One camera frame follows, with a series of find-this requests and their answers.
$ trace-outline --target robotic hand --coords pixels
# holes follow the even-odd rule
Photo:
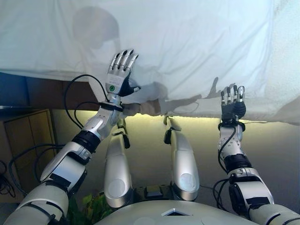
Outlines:
[[[222,122],[218,128],[218,161],[227,173],[230,186],[229,194],[233,210],[261,225],[299,224],[300,215],[281,205],[275,205],[273,196],[241,149],[242,132],[245,125],[239,122],[246,113],[244,104],[245,88],[233,87],[234,98],[231,101],[231,90],[221,92]]]
[[[66,217],[68,197],[82,184],[87,174],[85,165],[120,118],[123,111],[120,97],[140,89],[129,86],[129,76],[137,57],[133,49],[114,56],[105,84],[109,102],[100,103],[97,114],[46,166],[40,178],[41,184],[24,198],[5,225],[58,224]]]
[[[131,68],[138,56],[133,49],[115,54],[109,66],[105,84],[108,93],[124,97],[140,89],[140,87],[131,87],[129,85]]]

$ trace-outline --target black connector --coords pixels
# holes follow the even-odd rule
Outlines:
[[[232,170],[242,168],[242,167],[252,168],[252,165],[251,165],[250,161],[248,160],[247,156],[245,156],[243,154],[227,156],[224,159],[224,163],[225,163],[227,171],[232,171]]]
[[[82,145],[91,153],[94,153],[97,146],[100,144],[100,139],[96,135],[85,130],[80,131],[72,141]]]

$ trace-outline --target black wire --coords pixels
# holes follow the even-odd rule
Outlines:
[[[221,184],[221,187],[219,189],[219,193],[218,193],[218,196],[217,196],[217,202],[219,203],[221,209],[225,210],[225,211],[228,211],[226,210],[224,207],[223,207],[223,203],[220,202],[220,199],[221,199],[221,193],[222,193],[222,190],[223,190],[223,187],[224,185],[229,181],[229,179],[225,180],[222,184]]]
[[[13,180],[13,183],[15,184],[16,188],[24,195],[26,196],[27,195],[27,192],[24,191],[21,186],[18,184],[17,180],[15,179],[15,176],[13,174],[13,169],[12,169],[12,165],[13,163],[21,156],[25,155],[27,152],[35,149],[35,148],[39,148],[39,147],[44,147],[44,146],[53,146],[53,147],[63,147],[64,145],[56,145],[56,144],[52,144],[52,143],[49,143],[49,144],[38,144],[36,146],[33,146],[29,149],[26,149],[24,151],[22,151],[21,153],[19,153],[18,155],[16,155],[15,157],[13,157],[11,159],[11,161],[8,163],[8,172],[9,172],[9,175],[11,176],[11,179]]]
[[[15,198],[15,189],[8,181],[8,179],[4,176],[7,171],[7,166],[2,160],[0,160],[0,163],[4,166],[4,171],[0,173],[0,195],[9,194],[12,198]]]
[[[232,135],[228,138],[228,140],[222,145],[222,147],[220,148],[218,154],[217,154],[217,160],[219,162],[220,167],[228,174],[228,171],[225,169],[225,167],[222,165],[221,163],[221,153],[223,151],[223,148],[228,144],[228,142],[230,142],[230,140],[232,139],[232,137],[235,135],[236,132],[236,128],[233,127],[234,131],[232,133]]]
[[[79,128],[81,128],[80,124],[78,124],[78,123],[71,117],[71,115],[70,115],[70,113],[69,113],[69,111],[68,111],[68,107],[67,107],[67,92],[68,92],[68,90],[69,90],[71,84],[72,84],[74,81],[76,81],[77,79],[79,79],[79,78],[81,78],[81,77],[83,77],[83,76],[89,76],[89,77],[94,78],[94,79],[100,84],[100,86],[101,86],[101,88],[102,88],[102,91],[103,91],[103,94],[104,94],[104,96],[105,96],[105,99],[107,100],[107,102],[109,102],[109,100],[108,100],[108,98],[107,98],[107,95],[106,95],[106,92],[105,92],[105,90],[104,90],[104,87],[102,86],[102,83],[101,83],[96,77],[94,77],[94,76],[92,76],[92,75],[89,75],[89,74],[83,74],[83,75],[77,76],[77,77],[75,77],[73,80],[71,80],[71,81],[69,82],[69,84],[67,85],[67,88],[66,88],[66,90],[65,90],[64,98],[63,98],[63,103],[64,103],[64,107],[65,107],[65,111],[66,111],[66,113],[67,113],[67,116],[68,116],[68,117],[71,119],[71,121],[72,121],[73,123],[75,123]]]
[[[213,189],[212,187],[205,186],[205,185],[200,185],[200,187],[210,189],[210,190],[213,191],[213,193],[216,193],[217,195],[219,194],[219,192],[218,192],[217,190]]]
[[[47,152],[48,150],[51,150],[51,149],[61,149],[61,147],[50,147],[50,148],[47,148],[45,150],[43,150],[37,157],[36,159],[34,160],[34,163],[33,163],[33,174],[34,174],[34,178],[37,180],[37,182],[41,183],[40,179],[38,178],[38,173],[37,173],[37,166],[38,166],[38,161],[39,159],[42,157],[42,155]]]
[[[222,198],[221,198],[222,189],[227,181],[228,181],[228,179],[222,179],[222,180],[217,181],[213,187],[213,195],[214,195],[214,199],[216,200],[216,203],[217,203],[217,208],[223,209],[224,211],[228,212],[228,210],[223,207]],[[217,185],[221,182],[223,182],[223,184],[221,185],[221,188],[219,189],[219,191],[217,191],[216,190]]]
[[[78,108],[83,105],[83,104],[87,104],[87,103],[90,103],[90,104],[96,104],[96,105],[100,105],[99,102],[90,102],[90,101],[87,101],[87,102],[81,102],[80,104],[78,104],[78,106],[76,106],[75,110],[74,110],[74,117],[75,117],[75,120],[77,121],[77,123],[79,125],[81,125],[81,128],[83,128],[83,124],[79,121],[79,119],[77,118],[76,116],[76,111],[78,110]]]

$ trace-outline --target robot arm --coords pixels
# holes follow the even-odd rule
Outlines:
[[[164,142],[172,148],[172,187],[177,197],[193,201],[200,187],[198,169],[193,149],[173,118],[165,117]]]
[[[139,90],[128,83],[137,56],[132,49],[115,55],[105,84],[109,102],[101,103],[97,114],[46,166],[41,184],[24,198],[5,225],[52,225],[66,217],[68,197],[82,184],[87,174],[85,165],[119,120],[122,112],[120,97]]]
[[[245,125],[239,119],[246,113],[243,86],[233,87],[234,98],[231,102],[231,90],[227,88],[227,104],[224,92],[221,92],[222,122],[219,124],[220,140],[218,160],[228,174],[229,194],[233,210],[261,225],[299,224],[300,215],[275,205],[273,196],[266,184],[241,149],[242,132]]]
[[[132,203],[133,186],[125,149],[130,147],[125,120],[118,122],[118,129],[112,133],[105,157],[104,194],[112,208]]]

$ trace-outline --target white cloth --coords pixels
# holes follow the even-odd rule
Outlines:
[[[124,103],[159,99],[162,113],[219,116],[218,91],[236,83],[246,88],[247,115],[267,120],[300,95],[298,4],[0,0],[0,71],[60,80],[88,73],[104,83],[113,54],[134,48],[132,79],[142,89]]]

